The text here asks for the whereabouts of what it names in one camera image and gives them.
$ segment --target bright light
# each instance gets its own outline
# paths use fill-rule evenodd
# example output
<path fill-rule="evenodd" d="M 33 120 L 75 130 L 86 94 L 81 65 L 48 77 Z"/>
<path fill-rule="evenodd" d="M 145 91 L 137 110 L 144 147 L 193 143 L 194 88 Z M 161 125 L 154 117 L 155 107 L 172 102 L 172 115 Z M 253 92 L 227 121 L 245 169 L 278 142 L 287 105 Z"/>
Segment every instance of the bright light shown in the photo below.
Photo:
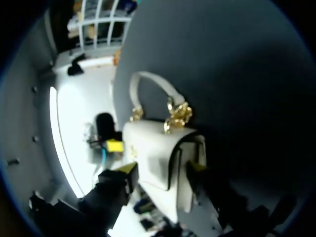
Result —
<path fill-rule="evenodd" d="M 54 144 L 56 148 L 56 152 L 58 155 L 59 162 L 61 167 L 65 173 L 65 176 L 72 187 L 75 195 L 78 198 L 83 197 L 83 192 L 78 185 L 74 174 L 71 171 L 71 168 L 68 164 L 67 157 L 64 151 L 64 147 L 61 141 L 60 131 L 59 131 L 59 124 L 58 124 L 58 115 L 57 115 L 57 90 L 54 87 L 50 88 L 49 94 L 49 110 L 50 110 L 50 125 L 51 130 L 53 133 Z"/>

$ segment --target gray curved wall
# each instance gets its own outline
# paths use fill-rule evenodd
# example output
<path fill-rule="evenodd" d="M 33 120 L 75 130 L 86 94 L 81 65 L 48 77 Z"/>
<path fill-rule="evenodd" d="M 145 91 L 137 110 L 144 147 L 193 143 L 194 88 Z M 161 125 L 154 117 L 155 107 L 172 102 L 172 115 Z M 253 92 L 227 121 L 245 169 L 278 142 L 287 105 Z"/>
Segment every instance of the gray curved wall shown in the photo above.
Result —
<path fill-rule="evenodd" d="M 49 88 L 55 80 L 47 70 L 54 56 L 41 18 L 27 33 L 2 75 L 0 161 L 8 189 L 25 213 L 34 190 L 48 200 L 56 192 L 63 193 L 62 196 L 69 193 L 66 201 L 71 204 L 76 200 L 59 164 L 50 127 Z M 32 93 L 32 86 L 38 87 L 38 94 Z M 34 135 L 39 136 L 39 143 L 32 141 Z M 15 158 L 20 160 L 19 165 L 5 165 Z"/>

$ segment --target gray surface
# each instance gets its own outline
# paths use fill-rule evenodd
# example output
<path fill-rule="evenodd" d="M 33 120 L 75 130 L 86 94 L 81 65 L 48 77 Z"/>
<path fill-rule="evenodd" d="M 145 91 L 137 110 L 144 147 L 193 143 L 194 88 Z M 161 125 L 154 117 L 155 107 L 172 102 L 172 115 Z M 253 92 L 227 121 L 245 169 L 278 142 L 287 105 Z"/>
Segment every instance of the gray surface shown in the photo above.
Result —
<path fill-rule="evenodd" d="M 251 208 L 272 210 L 288 191 L 306 195 L 315 182 L 315 66 L 270 1 L 143 1 L 115 79 L 121 129 L 132 109 L 129 80 L 140 70 L 186 97 L 191 125 L 206 135 L 208 165 L 226 172 Z M 146 118 L 168 116 L 157 86 L 141 82 L 139 92 Z"/>
<path fill-rule="evenodd" d="M 45 34 L 41 18 L 23 39 L 1 78 L 0 165 L 20 159 L 19 165 L 3 168 L 8 189 L 12 191 L 9 195 L 13 195 L 20 205 L 18 208 L 25 213 L 29 211 L 28 200 L 34 190 L 50 199 L 56 187 L 68 184 L 56 154 L 49 120 L 49 87 L 54 76 L 40 82 L 40 72 L 53 60 Z M 38 95 L 31 91 L 34 85 L 39 88 Z M 38 144 L 32 141 L 34 135 L 40 137 Z M 67 201 L 74 200 L 73 193 L 68 196 Z"/>

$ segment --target gold chain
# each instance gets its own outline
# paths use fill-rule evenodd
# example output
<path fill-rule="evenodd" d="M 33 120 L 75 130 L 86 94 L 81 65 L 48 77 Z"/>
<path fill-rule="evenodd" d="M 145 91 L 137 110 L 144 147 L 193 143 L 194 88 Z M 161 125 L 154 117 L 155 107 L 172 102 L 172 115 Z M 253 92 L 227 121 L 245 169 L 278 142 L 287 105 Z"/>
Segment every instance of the gold chain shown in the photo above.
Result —
<path fill-rule="evenodd" d="M 184 127 L 193 115 L 192 108 L 189 107 L 187 102 L 174 108 L 173 100 L 171 98 L 168 99 L 168 110 L 170 118 L 167 118 L 163 125 L 166 134 L 169 134 L 172 128 Z"/>
<path fill-rule="evenodd" d="M 134 108 L 133 109 L 133 115 L 129 118 L 129 120 L 131 122 L 140 120 L 143 115 L 144 115 L 143 109 L 136 109 L 136 108 Z"/>

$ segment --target blue cable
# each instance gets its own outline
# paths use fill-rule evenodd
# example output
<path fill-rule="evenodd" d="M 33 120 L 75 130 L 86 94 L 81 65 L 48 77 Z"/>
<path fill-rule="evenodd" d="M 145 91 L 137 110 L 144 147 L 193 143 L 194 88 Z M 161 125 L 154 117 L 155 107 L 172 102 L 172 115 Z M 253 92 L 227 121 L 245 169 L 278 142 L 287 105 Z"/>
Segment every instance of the blue cable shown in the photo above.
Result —
<path fill-rule="evenodd" d="M 102 148 L 102 161 L 101 161 L 101 164 L 103 166 L 105 165 L 106 159 L 107 159 L 107 154 L 106 154 L 105 148 Z"/>

